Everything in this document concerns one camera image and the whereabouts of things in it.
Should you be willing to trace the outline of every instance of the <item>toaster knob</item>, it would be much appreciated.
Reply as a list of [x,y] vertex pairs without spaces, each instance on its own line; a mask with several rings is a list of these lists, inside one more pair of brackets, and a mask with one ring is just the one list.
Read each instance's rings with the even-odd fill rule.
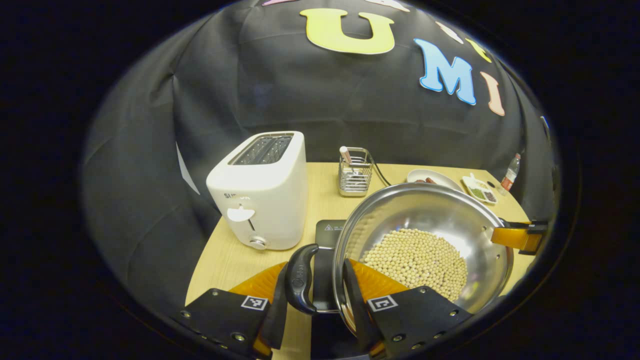
[[264,250],[267,248],[267,245],[265,244],[265,240],[260,236],[252,236],[251,240],[249,240],[249,246],[258,250]]

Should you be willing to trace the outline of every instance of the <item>toaster lever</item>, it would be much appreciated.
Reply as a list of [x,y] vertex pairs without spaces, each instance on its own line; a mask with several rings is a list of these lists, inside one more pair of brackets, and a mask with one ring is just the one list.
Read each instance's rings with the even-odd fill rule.
[[253,214],[255,214],[255,210],[245,209],[242,205],[237,209],[227,209],[227,218],[235,222],[247,221],[253,216]]

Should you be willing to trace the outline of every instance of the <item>plastic bottle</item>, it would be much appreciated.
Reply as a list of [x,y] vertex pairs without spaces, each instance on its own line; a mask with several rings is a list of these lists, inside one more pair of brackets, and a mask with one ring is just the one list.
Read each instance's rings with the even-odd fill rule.
[[518,176],[518,171],[520,171],[520,154],[516,153],[516,157],[511,160],[509,164],[509,168],[507,169],[507,174],[502,179],[498,191],[505,195],[506,192],[511,190],[511,186],[513,182],[516,181],[516,176]]

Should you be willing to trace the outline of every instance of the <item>screw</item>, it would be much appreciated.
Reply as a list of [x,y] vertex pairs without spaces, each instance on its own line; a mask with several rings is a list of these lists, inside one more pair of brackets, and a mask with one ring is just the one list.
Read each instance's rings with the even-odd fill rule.
[[246,340],[244,338],[244,335],[240,334],[239,332],[234,332],[233,334],[231,334],[231,336],[236,339],[237,341],[243,342],[244,340]]

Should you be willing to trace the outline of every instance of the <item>stainless steel pot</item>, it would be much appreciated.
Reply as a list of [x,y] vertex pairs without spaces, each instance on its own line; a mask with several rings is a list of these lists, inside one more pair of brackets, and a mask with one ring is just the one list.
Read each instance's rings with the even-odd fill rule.
[[[344,287],[343,263],[359,260],[390,231],[420,229],[443,236],[467,263],[467,283],[457,306],[477,313],[502,291],[513,266],[513,250],[491,241],[502,221],[467,194],[437,184],[397,184],[373,193],[347,219],[334,249],[333,292],[344,323],[355,322]],[[287,299],[296,309],[315,313],[308,299],[310,259],[316,244],[298,249],[287,267]]]

